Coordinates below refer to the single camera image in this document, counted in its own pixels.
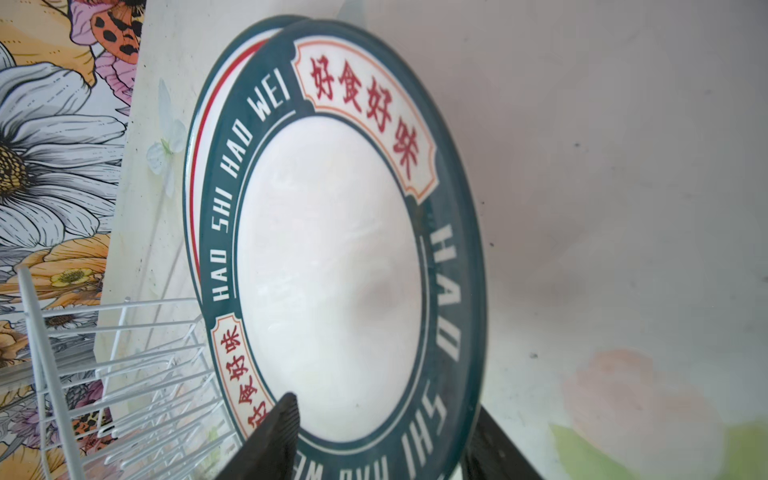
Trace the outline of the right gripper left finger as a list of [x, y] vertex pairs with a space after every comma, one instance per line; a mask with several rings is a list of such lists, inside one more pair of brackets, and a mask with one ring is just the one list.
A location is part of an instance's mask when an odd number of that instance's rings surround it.
[[294, 393], [286, 393], [215, 477], [216, 480], [291, 479], [300, 432]]

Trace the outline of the red character plate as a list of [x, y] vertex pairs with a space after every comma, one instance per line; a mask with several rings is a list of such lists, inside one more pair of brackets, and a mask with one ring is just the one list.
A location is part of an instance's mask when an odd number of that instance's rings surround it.
[[186, 143], [182, 194], [187, 260], [197, 297], [201, 296], [199, 247], [203, 183], [213, 135], [228, 91], [245, 63], [264, 43], [282, 29], [303, 19], [299, 15], [277, 15], [246, 28], [219, 55], [201, 89]]

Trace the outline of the green rim hao shi plate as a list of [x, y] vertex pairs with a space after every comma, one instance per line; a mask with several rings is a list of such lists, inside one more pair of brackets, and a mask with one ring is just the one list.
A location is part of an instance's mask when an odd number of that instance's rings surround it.
[[464, 168], [389, 45], [303, 18], [245, 63], [204, 177], [198, 301], [224, 406], [246, 440], [296, 395], [293, 479], [447, 479], [487, 341]]

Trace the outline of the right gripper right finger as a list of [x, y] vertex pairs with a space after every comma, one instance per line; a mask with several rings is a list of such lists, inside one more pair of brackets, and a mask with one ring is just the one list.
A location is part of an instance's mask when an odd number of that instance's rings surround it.
[[484, 407], [460, 466], [462, 478], [468, 480], [543, 479]]

